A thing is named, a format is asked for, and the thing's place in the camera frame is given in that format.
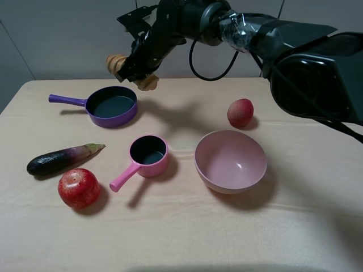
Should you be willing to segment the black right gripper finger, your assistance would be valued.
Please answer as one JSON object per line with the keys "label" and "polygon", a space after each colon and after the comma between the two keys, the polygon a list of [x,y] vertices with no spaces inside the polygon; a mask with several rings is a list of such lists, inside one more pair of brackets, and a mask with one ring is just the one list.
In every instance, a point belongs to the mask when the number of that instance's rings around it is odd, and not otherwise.
{"label": "black right gripper finger", "polygon": [[130,67],[128,69],[129,75],[127,80],[129,82],[135,82],[137,80],[143,80],[149,75],[151,75],[155,69],[145,68],[145,67]]}
{"label": "black right gripper finger", "polygon": [[115,77],[119,80],[119,82],[123,82],[125,80],[133,82],[133,68],[125,63],[120,70],[116,72]]}

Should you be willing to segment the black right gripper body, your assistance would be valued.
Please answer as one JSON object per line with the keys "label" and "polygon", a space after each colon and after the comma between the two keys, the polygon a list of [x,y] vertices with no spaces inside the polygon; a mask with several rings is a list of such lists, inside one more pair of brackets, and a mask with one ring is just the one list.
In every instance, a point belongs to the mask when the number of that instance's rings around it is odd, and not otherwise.
{"label": "black right gripper body", "polygon": [[186,39],[198,39],[204,21],[204,1],[159,1],[117,18],[134,37],[125,63],[159,68],[164,58]]}

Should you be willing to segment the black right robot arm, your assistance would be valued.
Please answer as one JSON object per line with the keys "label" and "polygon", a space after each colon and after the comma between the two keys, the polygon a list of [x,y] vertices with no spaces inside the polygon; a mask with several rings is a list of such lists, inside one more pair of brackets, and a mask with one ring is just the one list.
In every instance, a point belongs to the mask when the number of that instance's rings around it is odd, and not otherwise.
{"label": "black right robot arm", "polygon": [[119,81],[153,76],[187,40],[228,44],[250,54],[285,112],[312,120],[362,124],[362,34],[334,27],[237,13],[226,1],[160,1],[118,18],[132,51],[110,71]]}

